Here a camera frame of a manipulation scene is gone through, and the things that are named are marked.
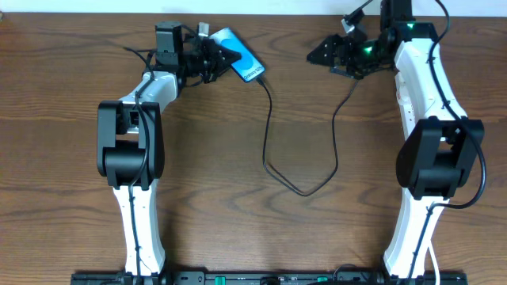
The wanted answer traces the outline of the blue Galaxy smartphone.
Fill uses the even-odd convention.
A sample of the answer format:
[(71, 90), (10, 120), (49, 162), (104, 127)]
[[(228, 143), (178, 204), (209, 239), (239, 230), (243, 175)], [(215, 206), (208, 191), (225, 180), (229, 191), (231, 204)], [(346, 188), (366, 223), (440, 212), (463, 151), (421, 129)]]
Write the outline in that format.
[(264, 74), (264, 65), (232, 29), (223, 28), (211, 34), (210, 38), (218, 45), (241, 55), (241, 58), (233, 62), (231, 67), (244, 82), (251, 82)]

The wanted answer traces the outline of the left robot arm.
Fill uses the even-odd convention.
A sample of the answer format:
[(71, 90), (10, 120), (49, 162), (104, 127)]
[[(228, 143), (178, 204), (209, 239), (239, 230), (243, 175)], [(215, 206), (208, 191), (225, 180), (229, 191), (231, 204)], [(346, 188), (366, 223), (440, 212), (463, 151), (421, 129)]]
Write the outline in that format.
[(162, 113), (187, 87), (188, 78), (214, 82), (241, 58), (217, 44), (205, 22), (191, 29), (179, 21), (161, 21), (154, 30), (155, 48), (133, 51), (144, 65), (140, 83), (97, 108), (97, 171), (112, 188), (122, 215), (127, 249), (123, 283), (155, 282), (166, 262), (156, 210), (165, 167)]

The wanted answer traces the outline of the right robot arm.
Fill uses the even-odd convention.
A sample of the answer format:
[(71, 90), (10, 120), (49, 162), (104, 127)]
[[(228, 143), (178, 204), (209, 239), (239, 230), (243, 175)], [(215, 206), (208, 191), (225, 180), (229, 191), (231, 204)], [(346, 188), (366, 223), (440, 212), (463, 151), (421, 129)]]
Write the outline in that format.
[(362, 79), (396, 70), (396, 97), (405, 142), (396, 158), (402, 204), (391, 243), (383, 254), (389, 283), (421, 283), (425, 255), (438, 219), (470, 176), (484, 137), (481, 120), (459, 105), (440, 61), (433, 24), (392, 21), (376, 40), (350, 26), (347, 36), (328, 36), (307, 61)]

